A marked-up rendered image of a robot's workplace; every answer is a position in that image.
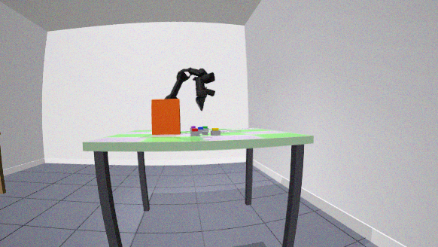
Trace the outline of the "yellow button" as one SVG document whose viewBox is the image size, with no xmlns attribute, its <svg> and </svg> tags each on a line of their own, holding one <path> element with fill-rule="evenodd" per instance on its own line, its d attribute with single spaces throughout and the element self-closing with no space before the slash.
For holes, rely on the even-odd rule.
<svg viewBox="0 0 438 247">
<path fill-rule="evenodd" d="M 212 128 L 211 136 L 220 136 L 220 135 L 221 135 L 221 131 L 219 130 L 219 128 Z"/>
</svg>

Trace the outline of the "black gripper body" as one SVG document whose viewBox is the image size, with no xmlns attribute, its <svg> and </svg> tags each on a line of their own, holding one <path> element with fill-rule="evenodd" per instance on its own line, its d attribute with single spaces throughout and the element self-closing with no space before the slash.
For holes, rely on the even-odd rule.
<svg viewBox="0 0 438 247">
<path fill-rule="evenodd" d="M 207 95 L 207 92 L 205 91 L 205 85 L 204 84 L 197 84 L 196 85 L 196 96 L 205 96 Z"/>
</svg>

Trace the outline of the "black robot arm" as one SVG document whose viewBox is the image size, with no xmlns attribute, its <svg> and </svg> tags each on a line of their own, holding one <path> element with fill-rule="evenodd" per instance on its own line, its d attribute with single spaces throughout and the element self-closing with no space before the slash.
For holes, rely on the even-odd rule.
<svg viewBox="0 0 438 247">
<path fill-rule="evenodd" d="M 190 75 L 198 76 L 198 77 L 194 77 L 193 79 L 193 81 L 196 82 L 196 85 L 204 84 L 204 83 L 207 84 L 215 80 L 214 73 L 213 72 L 208 73 L 205 69 L 199 69 L 199 70 L 194 68 L 183 69 L 177 74 L 177 81 L 175 82 L 175 86 L 173 87 L 171 94 L 164 99 L 178 99 L 177 95 L 178 95 L 178 91 L 181 89 L 181 85 L 190 77 L 190 75 L 187 76 L 184 72 L 189 72 Z M 207 87 L 205 87 L 205 91 L 207 92 L 208 95 L 214 96 L 215 91 L 207 89 Z"/>
</svg>

